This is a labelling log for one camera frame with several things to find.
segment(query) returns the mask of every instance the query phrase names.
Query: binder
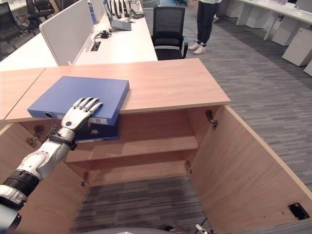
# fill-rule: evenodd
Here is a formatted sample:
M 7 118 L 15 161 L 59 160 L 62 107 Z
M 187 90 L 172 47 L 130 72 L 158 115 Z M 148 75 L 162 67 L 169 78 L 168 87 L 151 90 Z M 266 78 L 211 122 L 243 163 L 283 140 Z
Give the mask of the binder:
M 62 119 L 79 98 L 94 97 L 103 105 L 89 122 L 114 125 L 128 91 L 127 80 L 63 76 L 27 110 L 33 117 Z

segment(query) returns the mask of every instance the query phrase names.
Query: shoe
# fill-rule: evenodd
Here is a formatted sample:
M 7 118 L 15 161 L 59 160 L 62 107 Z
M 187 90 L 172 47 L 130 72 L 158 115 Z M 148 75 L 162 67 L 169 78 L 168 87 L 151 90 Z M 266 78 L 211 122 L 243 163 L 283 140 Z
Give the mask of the shoe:
M 205 52 L 206 52 L 206 47 L 201 45 L 197 50 L 195 50 L 193 52 L 193 54 L 200 55 L 200 54 L 203 54 Z
M 217 22 L 219 18 L 217 16 L 214 16 L 214 23 Z
M 197 50 L 200 47 L 200 44 L 195 43 L 194 45 L 191 45 L 188 47 L 189 50 Z

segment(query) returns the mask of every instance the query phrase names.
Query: person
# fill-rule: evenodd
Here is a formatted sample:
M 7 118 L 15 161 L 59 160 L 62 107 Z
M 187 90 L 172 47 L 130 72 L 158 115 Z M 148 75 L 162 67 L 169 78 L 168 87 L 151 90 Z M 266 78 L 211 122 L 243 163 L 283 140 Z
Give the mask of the person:
M 206 52 L 206 44 L 210 38 L 214 15 L 217 13 L 222 0 L 198 0 L 197 11 L 197 42 L 189 46 L 193 54 L 200 55 Z

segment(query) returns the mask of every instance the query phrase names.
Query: wooden desk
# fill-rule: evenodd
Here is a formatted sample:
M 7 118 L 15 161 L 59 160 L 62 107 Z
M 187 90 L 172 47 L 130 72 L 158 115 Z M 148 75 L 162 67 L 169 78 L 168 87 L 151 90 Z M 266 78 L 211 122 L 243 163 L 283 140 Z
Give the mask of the wooden desk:
M 13 109 L 44 68 L 0 72 L 0 123 Z
M 26 121 L 0 132 L 5 151 L 0 155 L 5 167 L 1 178 L 34 150 L 25 143 L 31 135 L 26 129 L 33 132 L 42 124 L 48 130 L 53 124 L 34 120 L 26 108 L 62 75 L 130 81 L 120 138 L 80 144 L 71 152 L 30 196 L 32 205 L 22 210 L 26 221 L 20 230 L 55 233 L 58 223 L 58 233 L 67 233 L 89 185 L 186 173 L 219 234 L 296 222 L 288 209 L 296 202 L 312 214 L 311 191 L 226 105 L 228 97 L 198 59 L 46 68 L 6 118 Z M 219 122 L 215 129 L 207 111 Z M 81 187 L 85 173 L 86 187 Z M 47 197 L 58 202 L 47 203 Z M 45 207 L 37 212 L 40 215 L 30 217 L 40 206 Z

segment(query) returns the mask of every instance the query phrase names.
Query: gray carpet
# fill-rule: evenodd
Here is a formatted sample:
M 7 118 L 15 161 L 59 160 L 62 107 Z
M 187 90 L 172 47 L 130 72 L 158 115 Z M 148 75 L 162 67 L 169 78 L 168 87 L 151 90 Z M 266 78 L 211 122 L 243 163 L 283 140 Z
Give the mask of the gray carpet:
M 150 31 L 153 10 L 145 10 Z M 193 10 L 184 35 L 195 39 Z M 234 110 L 312 189 L 312 78 L 282 59 L 286 47 L 263 41 L 264 30 L 222 18 L 200 58 L 231 99 Z M 178 226 L 193 234 L 205 219 L 187 177 L 97 186 L 90 190 L 72 233 L 119 226 Z M 245 234 L 311 234 L 312 221 Z

